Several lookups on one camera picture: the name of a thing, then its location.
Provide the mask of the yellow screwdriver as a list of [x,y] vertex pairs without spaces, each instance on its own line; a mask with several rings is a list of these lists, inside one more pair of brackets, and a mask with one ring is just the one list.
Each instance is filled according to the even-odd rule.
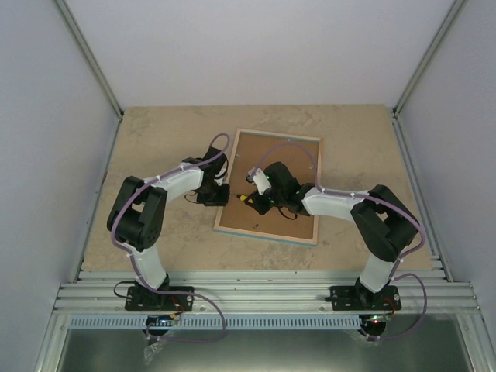
[[236,195],[236,197],[241,200],[242,202],[248,202],[248,203],[252,203],[253,202],[253,199],[252,198],[249,198],[248,196],[246,195]]

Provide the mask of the teal picture frame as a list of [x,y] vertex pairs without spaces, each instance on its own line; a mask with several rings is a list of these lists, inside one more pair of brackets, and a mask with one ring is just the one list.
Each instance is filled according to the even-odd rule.
[[227,182],[230,198],[226,206],[218,208],[214,230],[268,239],[283,243],[316,246],[319,234],[317,217],[299,216],[283,209],[283,217],[276,208],[259,215],[245,205],[236,195],[249,195],[256,187],[246,181],[246,174],[259,165],[265,169],[272,163],[282,162],[299,183],[312,183],[316,174],[322,173],[323,139],[287,133],[264,132],[254,129],[238,129],[229,160]]

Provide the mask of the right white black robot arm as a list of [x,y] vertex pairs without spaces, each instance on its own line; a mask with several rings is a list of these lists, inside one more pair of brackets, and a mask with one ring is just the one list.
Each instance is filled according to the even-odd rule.
[[276,162],[248,172],[246,180],[256,187],[245,204],[264,215],[272,208],[286,208],[295,216],[329,216],[353,222],[370,252],[356,280],[356,302],[365,309],[384,300],[401,253],[419,234],[419,221],[386,186],[370,191],[339,191],[318,184],[301,184],[288,168]]

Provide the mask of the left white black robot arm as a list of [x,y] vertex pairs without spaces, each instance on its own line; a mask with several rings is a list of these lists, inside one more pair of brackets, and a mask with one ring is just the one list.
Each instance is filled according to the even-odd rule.
[[200,205],[227,205],[230,190],[223,180],[228,163],[223,151],[210,146],[202,158],[189,157],[164,174],[123,181],[107,229],[112,243],[129,255],[136,282],[145,288],[143,300],[152,309],[165,307],[170,299],[169,275],[157,250],[167,204],[190,191]]

